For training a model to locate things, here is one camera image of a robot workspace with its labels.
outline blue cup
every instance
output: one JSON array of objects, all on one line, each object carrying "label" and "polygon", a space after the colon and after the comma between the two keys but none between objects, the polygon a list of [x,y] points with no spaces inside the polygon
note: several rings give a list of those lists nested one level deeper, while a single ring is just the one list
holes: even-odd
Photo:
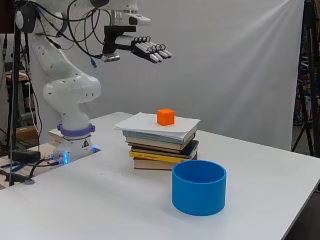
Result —
[{"label": "blue cup", "polygon": [[227,172],[220,165],[191,160],[172,170],[172,203],[181,212],[208,216],[225,205]]}]

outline book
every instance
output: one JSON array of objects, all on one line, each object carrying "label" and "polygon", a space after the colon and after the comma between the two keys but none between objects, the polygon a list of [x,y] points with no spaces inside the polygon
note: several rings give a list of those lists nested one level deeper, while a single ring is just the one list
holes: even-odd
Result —
[{"label": "book", "polygon": [[197,151],[199,145],[199,141],[192,140],[181,152],[179,153],[168,153],[165,151],[156,151],[151,149],[139,148],[139,147],[132,147],[131,150],[134,152],[141,152],[141,153],[152,153],[157,155],[165,155],[171,157],[180,157],[180,158],[187,158],[192,159],[194,157],[194,152]]},{"label": "book", "polygon": [[149,145],[143,145],[138,143],[129,143],[130,147],[137,147],[137,148],[144,148],[144,149],[150,149],[150,150],[156,150],[161,152],[170,152],[170,153],[180,153],[180,150],[176,149],[170,149],[170,148],[161,148],[161,147],[155,147],[155,146],[149,146]]},{"label": "book", "polygon": [[162,126],[157,123],[157,114],[138,113],[127,120],[117,123],[115,129],[147,132],[183,139],[200,122],[199,119],[182,117],[176,117],[175,120],[175,124]]},{"label": "book", "polygon": [[162,161],[162,162],[171,162],[171,163],[180,163],[186,160],[193,159],[194,156],[197,154],[197,149],[195,149],[190,158],[188,157],[172,157],[167,155],[160,155],[160,154],[153,154],[153,153],[144,153],[144,152],[135,152],[130,151],[131,157],[137,157],[142,159],[149,159],[149,160],[155,160],[155,161]]},{"label": "book", "polygon": [[172,168],[177,165],[176,163],[168,163],[161,161],[154,161],[142,158],[133,158],[134,169],[140,170],[164,170],[171,171]]},{"label": "book", "polygon": [[191,135],[193,135],[197,131],[197,126],[193,127],[190,132],[188,132],[184,138],[177,139],[170,136],[163,136],[154,133],[147,133],[147,132],[137,132],[137,131],[128,131],[123,130],[122,134],[125,137],[133,137],[133,138],[141,138],[145,140],[152,140],[152,141],[159,141],[159,142],[167,142],[167,143],[174,143],[174,144],[183,144],[187,141]]},{"label": "book", "polygon": [[154,147],[160,147],[160,148],[169,148],[169,149],[175,149],[182,151],[185,146],[188,145],[188,143],[194,138],[195,134],[191,135],[187,141],[185,141],[183,144],[174,144],[174,143],[166,143],[166,142],[159,142],[159,141],[153,141],[153,140],[146,140],[141,138],[133,138],[133,137],[127,137],[127,143],[129,144],[142,144],[142,145],[149,145]]}]

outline white backdrop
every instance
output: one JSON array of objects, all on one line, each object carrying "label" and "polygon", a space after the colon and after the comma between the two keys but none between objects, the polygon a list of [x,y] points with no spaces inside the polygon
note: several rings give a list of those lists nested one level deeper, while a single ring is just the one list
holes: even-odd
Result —
[{"label": "white backdrop", "polygon": [[[290,148],[303,0],[140,0],[139,9],[152,19],[139,35],[165,43],[174,58],[153,65],[121,52],[120,62],[94,69],[76,47],[66,51],[102,84],[84,112],[93,118],[170,107],[200,118],[200,129]],[[89,47],[101,51],[93,39]],[[32,74],[40,96],[49,80],[34,57]],[[42,141],[49,141],[59,118],[42,99],[40,110]]]}]

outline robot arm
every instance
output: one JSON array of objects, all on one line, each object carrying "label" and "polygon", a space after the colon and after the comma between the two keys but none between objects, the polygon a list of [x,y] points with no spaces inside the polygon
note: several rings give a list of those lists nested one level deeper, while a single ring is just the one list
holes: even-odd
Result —
[{"label": "robot arm", "polygon": [[[70,19],[70,8],[91,9],[85,19],[98,11],[110,14],[110,24],[104,27],[102,52],[92,55],[84,49],[72,33],[70,22],[83,19]],[[47,77],[51,80],[43,90],[43,97],[61,116],[58,130],[64,141],[55,153],[68,153],[69,159],[78,159],[92,153],[91,132],[95,127],[89,117],[82,113],[79,104],[99,97],[101,85],[98,79],[89,76],[75,67],[61,51],[61,47],[50,36],[63,36],[69,28],[71,41],[91,59],[105,62],[120,59],[117,49],[132,52],[134,55],[153,63],[162,62],[172,55],[163,44],[151,42],[150,37],[132,37],[137,26],[147,25],[150,19],[138,14],[136,0],[37,0],[18,1],[16,4],[16,25],[22,32],[31,34],[31,48]]]},{"label": "robot arm", "polygon": [[[102,53],[100,55],[91,55],[91,57],[102,59],[105,62],[118,61],[120,56],[116,52],[117,49],[130,51],[134,55],[147,59],[153,63],[159,63],[164,59],[172,57],[172,54],[166,50],[164,44],[155,44],[151,42],[150,37],[134,38],[128,35],[124,36],[124,34],[136,32],[137,26],[148,25],[151,22],[149,18],[138,13],[135,0],[73,0],[72,2],[65,0],[29,1],[24,5],[21,4],[18,8],[16,22],[23,32],[37,34],[43,34],[43,28],[45,27],[53,34],[58,33],[58,35],[63,35],[63,32],[68,27],[73,40],[76,41],[72,34],[73,30],[71,29],[69,19],[71,7],[73,10],[74,8],[85,9],[93,7],[97,10],[108,11],[110,16],[110,25],[105,26],[104,28],[105,39]],[[48,12],[51,12],[51,14],[65,14],[62,14],[60,19],[57,20],[57,18],[50,16]],[[41,18],[44,18],[47,21],[42,21],[39,24]],[[81,45],[77,42],[76,44],[84,51]]]}]

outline cable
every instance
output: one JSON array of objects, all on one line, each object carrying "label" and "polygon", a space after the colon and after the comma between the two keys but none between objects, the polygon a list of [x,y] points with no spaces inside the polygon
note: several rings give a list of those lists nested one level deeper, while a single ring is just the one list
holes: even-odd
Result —
[{"label": "cable", "polygon": [[41,6],[39,3],[36,3],[36,2],[33,2],[33,1],[28,1],[28,3],[31,3],[31,4],[34,4],[36,5],[37,7],[41,8],[42,10],[44,10],[46,13],[48,13],[49,15],[51,15],[52,17],[56,18],[56,19],[59,19],[59,20],[62,20],[62,21],[68,21],[68,22],[79,22],[79,21],[83,21],[85,20],[85,18],[80,18],[80,19],[65,19],[65,18],[61,18],[61,17],[58,17],[56,15],[54,15],[53,13],[51,13],[50,11],[48,11],[46,8],[44,8],[43,6]]},{"label": "cable", "polygon": [[72,28],[71,28],[71,24],[70,24],[70,8],[71,6],[77,2],[78,0],[73,0],[69,5],[68,5],[68,8],[67,8],[67,23],[68,23],[68,28],[69,28],[69,32],[70,32],[70,35],[72,37],[72,39],[75,41],[75,43],[77,44],[77,46],[80,48],[80,50],[82,52],[84,52],[85,54],[87,54],[88,56],[90,57],[93,57],[93,58],[97,58],[97,59],[101,59],[103,54],[99,54],[99,55],[93,55],[91,53],[89,53],[88,51],[86,51],[85,49],[83,49],[83,47],[77,42],[77,39],[75,38],[74,34],[73,34],[73,31],[72,31]]},{"label": "cable", "polygon": [[8,34],[5,34],[3,45],[2,45],[2,59],[3,59],[3,69],[1,73],[1,79],[0,79],[0,92],[2,89],[2,84],[5,78],[5,73],[6,73],[6,68],[5,68],[5,60],[6,60],[6,55],[7,55],[7,47],[8,47]]},{"label": "cable", "polygon": [[37,98],[37,95],[35,93],[35,91],[33,91],[33,96],[34,96],[34,99],[36,100],[36,108],[37,108],[37,114],[38,114],[38,118],[39,118],[39,122],[40,122],[40,130],[36,127],[36,124],[35,124],[35,121],[34,121],[34,116],[33,116],[33,111],[31,109],[31,104],[30,104],[30,101],[31,101],[31,87],[33,89],[33,86],[32,86],[32,83],[31,83],[31,77],[29,75],[29,66],[28,66],[28,62],[27,62],[27,58],[26,56],[24,56],[24,62],[25,62],[25,71],[26,71],[26,75],[27,75],[27,78],[28,78],[28,81],[29,81],[29,109],[31,111],[31,116],[32,116],[32,122],[33,122],[33,125],[38,133],[38,152],[40,152],[40,136],[41,136],[41,133],[42,133],[42,128],[43,128],[43,125],[42,125],[42,119],[41,119],[41,115],[40,115],[40,110],[39,110],[39,102],[38,102],[38,98]]},{"label": "cable", "polygon": [[41,8],[43,11],[45,11],[46,13],[48,13],[49,15],[51,15],[52,17],[56,18],[56,19],[59,19],[59,20],[62,20],[62,21],[70,21],[70,22],[79,22],[79,21],[83,21],[84,18],[79,18],[79,19],[65,19],[63,17],[58,17],[56,16],[55,14],[51,13],[50,11],[48,11],[45,7],[41,6],[39,3],[37,2],[34,2],[34,1],[16,1],[15,2],[16,6],[15,6],[15,10],[18,9],[19,7],[25,5],[25,4],[31,4],[33,6],[37,6],[39,8]]},{"label": "cable", "polygon": [[[36,162],[35,165],[33,165],[32,169],[31,169],[31,171],[30,171],[30,173],[29,173],[29,178],[32,178],[32,177],[33,177],[33,173],[34,173],[34,171],[36,170],[36,168],[37,168],[37,167],[40,167],[41,165],[39,166],[39,164],[42,163],[42,162],[44,162],[44,161],[48,161],[48,159],[46,159],[46,158],[41,159],[41,160],[39,160],[38,162]],[[56,166],[56,165],[58,165],[58,164],[59,164],[59,162],[54,162],[54,163],[45,165],[44,167]]]},{"label": "cable", "polygon": [[[95,9],[92,9],[91,11],[83,14],[82,17],[84,18],[84,17],[88,16],[90,12],[95,12],[95,11],[96,11]],[[76,35],[77,30],[78,30],[78,27],[80,26],[80,23],[82,23],[82,21],[79,21],[79,22],[77,23],[76,27],[74,28],[74,35]],[[90,33],[88,36],[86,36],[85,38],[83,38],[83,39],[81,39],[81,40],[77,40],[77,41],[78,41],[78,42],[84,42],[84,41],[86,41],[86,40],[93,34],[93,32],[94,32],[94,31],[92,30],[91,33]],[[70,49],[74,46],[74,43],[75,43],[75,42],[72,41],[72,45],[71,45],[69,48],[67,48],[67,49],[62,49],[62,50],[70,50]]]},{"label": "cable", "polygon": [[101,45],[103,45],[103,42],[102,41],[100,41],[100,39],[98,38],[98,36],[97,36],[97,34],[96,34],[96,27],[97,27],[97,23],[99,22],[99,18],[100,18],[100,10],[99,10],[99,15],[98,15],[98,17],[97,17],[97,21],[96,21],[96,26],[94,27],[93,26],[93,15],[91,16],[91,27],[92,27],[92,29],[94,29],[94,31],[93,31],[93,34],[94,34],[94,37],[96,38],[96,40],[101,44]]}]

